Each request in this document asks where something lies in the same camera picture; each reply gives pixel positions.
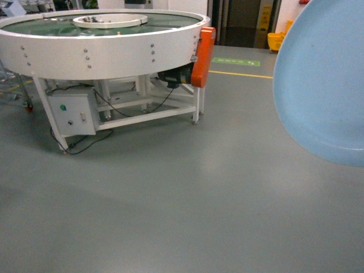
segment wire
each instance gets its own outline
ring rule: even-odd
[[[105,101],[112,109],[114,109],[116,112],[118,112],[119,114],[122,114],[124,115],[125,117],[127,118],[131,118],[132,116],[131,115],[127,115],[127,114],[124,114],[124,113],[121,113],[118,109],[116,109],[114,106],[112,106],[107,100],[105,100],[101,95],[100,93],[95,89],[95,88],[92,88],[95,93],[100,97],[100,99],[102,99],[103,101]]]
[[[58,139],[56,139],[56,137],[55,137],[55,135],[54,135],[54,133],[53,133],[53,129],[52,129],[52,127],[51,127],[51,131],[50,131],[50,133],[51,133],[51,136],[53,137],[53,139],[54,139],[55,141],[57,141],[58,145],[59,145],[59,146],[63,149],[63,151],[64,151],[66,154],[68,154],[68,155],[78,155],[78,154],[80,154],[80,153],[82,153],[82,152],[86,151],[88,148],[90,148],[90,147],[91,147],[92,145],[94,145],[95,143],[100,142],[100,141],[102,141],[102,140],[104,140],[104,139],[108,138],[108,137],[109,137],[109,136],[111,136],[111,135],[113,134],[113,132],[114,132],[114,130],[113,130],[113,129],[106,129],[105,131],[109,131],[110,133],[109,133],[108,135],[106,135],[105,137],[103,137],[103,138],[101,138],[101,139],[98,139],[98,140],[96,140],[96,141],[92,142],[90,145],[86,146],[85,148],[83,148],[81,151],[78,151],[78,152],[70,152],[69,150],[70,150],[71,148],[75,148],[75,146],[76,146],[77,144],[79,144],[80,142],[84,141],[84,140],[88,137],[88,135],[84,136],[84,137],[83,137],[83,138],[81,138],[79,141],[76,141],[76,142],[74,142],[74,143],[70,144],[70,145],[69,145],[69,148],[68,148],[68,149],[66,149],[66,148],[64,148],[64,147],[63,147],[63,145],[62,145],[62,144],[58,141]]]
[[[77,85],[71,85],[71,86],[68,86],[68,87],[66,87],[66,88],[59,88],[59,87],[57,87],[57,88],[55,88],[55,89],[51,90],[51,93],[53,93],[54,91],[57,91],[57,90],[66,91],[66,90],[68,90],[68,89],[70,89],[70,88],[74,88],[74,87],[90,87],[90,86],[92,86],[92,85],[87,85],[87,84],[77,84]]]
[[[153,113],[155,110],[157,110],[158,108],[160,108],[165,102],[166,100],[169,98],[169,96],[172,94],[173,90],[175,90],[175,88],[173,88],[170,93],[168,94],[168,96],[164,99],[164,101],[155,109],[151,110],[150,113]]]

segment green floor sign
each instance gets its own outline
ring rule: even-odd
[[[240,60],[240,59],[230,59],[230,58],[219,58],[216,57],[212,60],[213,63],[220,64],[239,64],[239,65],[249,65],[251,67],[259,67],[260,61],[250,61],[250,60]]]

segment white metal frame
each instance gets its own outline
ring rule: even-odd
[[[25,8],[27,6],[44,6],[44,7],[48,6],[53,11],[56,10],[53,0],[18,0],[18,1]],[[9,3],[9,2],[12,2],[12,0],[0,0],[0,3]]]
[[[9,79],[9,76],[7,75],[6,71],[5,71],[5,67],[3,66],[1,60],[0,60],[0,72],[2,72],[4,74],[5,79]]]
[[[55,115],[48,99],[49,96],[47,95],[49,86],[51,85],[51,88],[54,88],[55,82],[37,77],[34,77],[33,79],[51,124],[53,134],[59,143],[59,147],[62,151],[67,150],[67,137],[71,137],[71,135],[63,135],[59,131]],[[102,100],[99,101],[98,111],[101,115],[104,115],[105,121],[100,121],[97,129],[98,131],[186,113],[193,114],[192,124],[196,125],[200,114],[203,114],[204,111],[205,88],[184,84],[178,89],[178,92],[172,93],[164,102],[165,106],[169,106],[168,109],[147,113],[146,111],[149,106],[153,107],[152,104],[154,103],[162,103],[170,93],[170,89],[166,88],[161,81],[150,81],[150,75],[137,76],[135,78],[136,90],[132,93],[128,92],[125,95],[111,93],[107,80],[95,81],[94,83],[95,88],[101,96],[112,105],[111,107]],[[119,110],[138,105],[140,106],[140,115],[112,119],[111,112],[113,111],[113,108]]]
[[[204,111],[205,90],[194,86],[183,85],[178,92],[173,92],[164,102],[164,105],[169,106],[168,109],[163,107],[153,113],[147,112],[148,105],[162,103],[170,93],[160,81],[154,80],[151,83],[150,74],[191,62],[196,54],[200,31],[210,22],[204,15],[165,10],[92,11],[93,14],[175,14],[199,19],[199,23],[191,26],[135,35],[58,37],[23,35],[1,29],[8,24],[28,20],[89,13],[87,10],[60,11],[0,20],[0,57],[8,69],[33,77],[60,148],[62,150],[68,148],[66,138],[70,135],[63,135],[60,132],[49,103],[47,91],[56,87],[56,80],[93,80],[95,89],[114,108],[140,106],[141,115],[115,119],[113,108],[103,100],[99,100],[98,111],[105,119],[100,122],[97,130],[186,113],[192,113],[192,123],[197,124],[200,113]],[[135,80],[136,91],[131,98],[123,96],[115,102],[109,88],[109,80],[116,78]]]

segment white wall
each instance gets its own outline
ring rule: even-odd
[[[295,20],[304,7],[298,0],[282,0],[275,32],[285,32],[287,20]]]
[[[123,9],[124,0],[97,0],[99,9]]]
[[[207,15],[207,1],[208,0],[168,0],[168,9]]]
[[[97,0],[99,9],[123,8],[123,0]],[[190,13],[207,14],[208,0],[153,0],[156,10],[178,10]]]
[[[153,0],[153,9],[168,10],[168,0]]]

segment caster wheel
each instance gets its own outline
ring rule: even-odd
[[[33,105],[27,105],[27,106],[25,106],[25,111],[26,112],[32,112],[33,111]]]

